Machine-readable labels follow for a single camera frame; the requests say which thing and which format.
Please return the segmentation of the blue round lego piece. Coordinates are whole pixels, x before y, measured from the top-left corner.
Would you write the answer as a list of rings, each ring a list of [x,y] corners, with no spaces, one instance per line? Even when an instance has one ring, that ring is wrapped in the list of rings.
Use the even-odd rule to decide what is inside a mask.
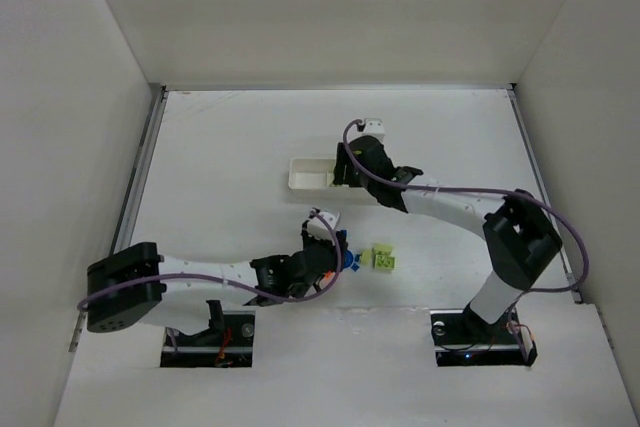
[[[343,255],[342,270],[357,272],[360,269],[360,259],[360,254],[347,250]]]

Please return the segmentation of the small green lego brick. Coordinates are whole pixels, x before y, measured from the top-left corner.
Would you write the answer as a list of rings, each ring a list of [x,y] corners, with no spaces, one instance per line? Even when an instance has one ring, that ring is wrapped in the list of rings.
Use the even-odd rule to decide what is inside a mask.
[[[360,253],[361,264],[372,264],[377,256],[390,257],[393,254],[393,246],[385,243],[374,243]]]

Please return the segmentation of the large green lego brick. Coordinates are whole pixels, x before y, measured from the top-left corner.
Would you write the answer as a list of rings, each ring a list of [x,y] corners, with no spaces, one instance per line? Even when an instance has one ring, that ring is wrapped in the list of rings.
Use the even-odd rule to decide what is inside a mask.
[[[373,255],[372,268],[376,272],[394,272],[396,268],[396,259],[394,256],[387,253],[375,253]]]

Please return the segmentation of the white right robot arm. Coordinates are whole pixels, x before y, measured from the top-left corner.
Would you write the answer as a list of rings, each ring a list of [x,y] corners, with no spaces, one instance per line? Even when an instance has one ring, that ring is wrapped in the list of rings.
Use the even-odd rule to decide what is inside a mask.
[[[386,208],[424,216],[468,232],[483,242],[491,272],[461,317],[470,331],[495,327],[509,307],[537,282],[562,248],[562,240],[528,192],[450,193],[418,187],[423,171],[396,166],[383,143],[361,135],[336,148],[334,183],[359,188]]]

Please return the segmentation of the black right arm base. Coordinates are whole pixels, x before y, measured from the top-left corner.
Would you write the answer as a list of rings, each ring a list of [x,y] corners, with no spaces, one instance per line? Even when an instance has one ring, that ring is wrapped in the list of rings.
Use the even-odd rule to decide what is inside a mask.
[[[493,325],[455,309],[431,311],[430,322],[438,367],[531,367],[538,358],[532,331],[515,310]]]

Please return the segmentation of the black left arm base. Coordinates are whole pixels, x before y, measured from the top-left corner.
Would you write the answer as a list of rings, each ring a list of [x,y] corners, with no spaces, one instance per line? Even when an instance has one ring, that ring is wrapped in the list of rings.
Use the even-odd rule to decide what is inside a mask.
[[[195,334],[172,329],[165,334],[161,368],[251,368],[256,316],[254,310],[228,309],[208,301],[208,323]]]

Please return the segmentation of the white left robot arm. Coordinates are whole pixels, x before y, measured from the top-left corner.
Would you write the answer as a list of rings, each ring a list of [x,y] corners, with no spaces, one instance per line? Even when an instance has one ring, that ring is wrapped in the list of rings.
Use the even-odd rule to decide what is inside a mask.
[[[80,308],[92,333],[137,323],[193,336],[222,327],[226,307],[268,307],[318,296],[319,283],[335,272],[348,243],[343,232],[321,239],[304,233],[301,250],[232,264],[189,262],[159,254],[141,242],[87,270]]]

